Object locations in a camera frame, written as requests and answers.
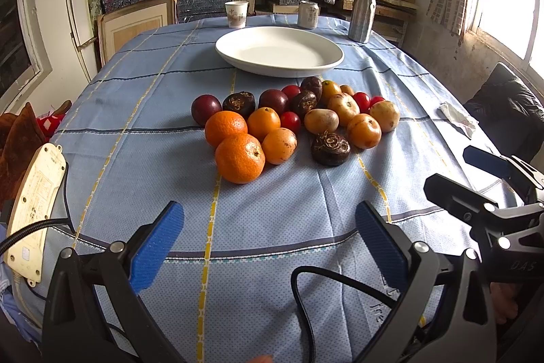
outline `metal bottle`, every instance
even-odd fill
[[[376,0],[354,0],[347,36],[351,40],[366,44],[371,37],[375,13]]]

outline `paper cup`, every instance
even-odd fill
[[[225,2],[229,28],[245,27],[245,20],[248,16],[248,5],[249,2],[245,1]]]

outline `person's hand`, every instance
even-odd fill
[[[507,322],[507,319],[514,319],[517,317],[517,303],[514,300],[516,297],[519,286],[513,283],[491,283],[489,286],[491,290],[491,300],[493,301],[493,307],[495,309],[495,321],[497,324],[502,325]]]
[[[272,360],[272,356],[259,356],[255,357],[251,361],[248,361],[248,363],[274,363]]]

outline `checkered tablecloth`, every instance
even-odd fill
[[[295,24],[296,16],[248,19],[249,27]],[[355,207],[364,199],[412,240],[445,253],[461,253],[472,241],[466,225],[427,201],[426,177],[438,172],[503,207],[516,205],[501,181],[464,163],[469,144],[497,151],[481,130],[470,141],[437,110],[446,101],[462,109],[452,94],[375,33],[366,45],[349,40],[348,26],[319,19],[314,32],[345,53],[324,77],[384,96],[402,118],[376,148],[354,150],[339,167],[316,164],[302,132],[289,162],[267,166],[254,182],[240,186],[218,177],[213,149],[191,118],[191,102],[202,94],[223,100],[235,91],[258,98],[265,89],[301,81],[257,76],[226,63],[214,49],[230,32],[226,18],[163,27],[131,40],[83,91],[51,140],[70,163],[67,194],[79,254],[126,241],[170,200],[183,205],[183,232],[141,298],[188,362],[242,363],[260,354],[273,354],[276,362],[303,361],[306,340],[289,286],[299,265],[326,267],[394,295],[355,230]],[[64,216],[62,192],[53,216]],[[67,229],[49,229],[38,292],[46,293],[59,251],[73,242]],[[304,275],[300,287],[317,362],[352,361],[387,316],[385,306],[339,283]],[[22,290],[42,315],[43,302]],[[99,298],[108,321],[119,324],[105,291]]]

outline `white power strip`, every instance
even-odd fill
[[[45,144],[36,151],[15,199],[7,236],[51,216],[65,169],[66,161],[60,145]],[[26,236],[4,255],[4,262],[15,273],[25,277],[31,286],[41,281],[46,233],[47,230],[39,230]]]

